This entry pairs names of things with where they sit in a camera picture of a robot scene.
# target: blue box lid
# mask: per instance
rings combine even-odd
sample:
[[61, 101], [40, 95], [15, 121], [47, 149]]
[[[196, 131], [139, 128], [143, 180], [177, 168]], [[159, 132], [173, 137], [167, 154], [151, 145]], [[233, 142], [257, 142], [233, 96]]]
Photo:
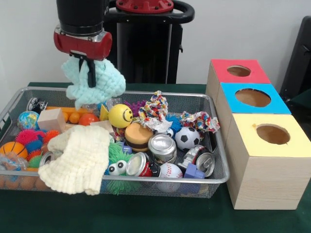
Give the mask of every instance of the blue box lid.
[[271, 84], [222, 83], [221, 86], [233, 113], [291, 114]]

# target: toy hamburger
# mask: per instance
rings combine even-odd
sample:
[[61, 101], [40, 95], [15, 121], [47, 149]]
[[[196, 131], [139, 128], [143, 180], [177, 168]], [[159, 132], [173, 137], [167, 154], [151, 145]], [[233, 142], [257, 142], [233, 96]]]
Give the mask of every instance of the toy hamburger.
[[153, 135], [151, 130], [139, 123], [132, 123], [125, 129], [126, 144], [136, 152], [147, 151], [148, 141]]

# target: cream knitted cloth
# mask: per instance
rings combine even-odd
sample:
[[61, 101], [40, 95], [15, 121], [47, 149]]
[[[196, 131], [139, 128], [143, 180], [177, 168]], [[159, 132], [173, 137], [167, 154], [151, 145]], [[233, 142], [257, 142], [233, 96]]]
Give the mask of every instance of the cream knitted cloth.
[[75, 126], [53, 138], [48, 149], [63, 154], [39, 168], [52, 190], [68, 194], [99, 194], [108, 167], [109, 132], [99, 126]]

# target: green tablecloth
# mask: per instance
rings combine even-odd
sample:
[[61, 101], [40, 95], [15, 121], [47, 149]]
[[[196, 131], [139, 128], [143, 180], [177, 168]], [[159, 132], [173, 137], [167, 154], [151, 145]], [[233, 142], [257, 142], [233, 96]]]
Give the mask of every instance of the green tablecloth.
[[[66, 87], [66, 83], [30, 83]], [[129, 90], [204, 93], [205, 85], [129, 84]], [[233, 210], [227, 186], [211, 199], [0, 191], [1, 232], [311, 232], [311, 185], [295, 211]]]

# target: baseball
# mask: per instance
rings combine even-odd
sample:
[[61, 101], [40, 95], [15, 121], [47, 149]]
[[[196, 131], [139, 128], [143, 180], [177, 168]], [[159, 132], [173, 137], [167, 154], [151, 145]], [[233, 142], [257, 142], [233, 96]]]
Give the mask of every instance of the baseball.
[[[183, 178], [183, 173], [175, 164], [163, 164], [160, 166], [160, 175], [162, 178]], [[157, 184], [157, 188], [164, 193], [176, 192], [180, 187], [180, 183], [167, 183], [160, 182]]]

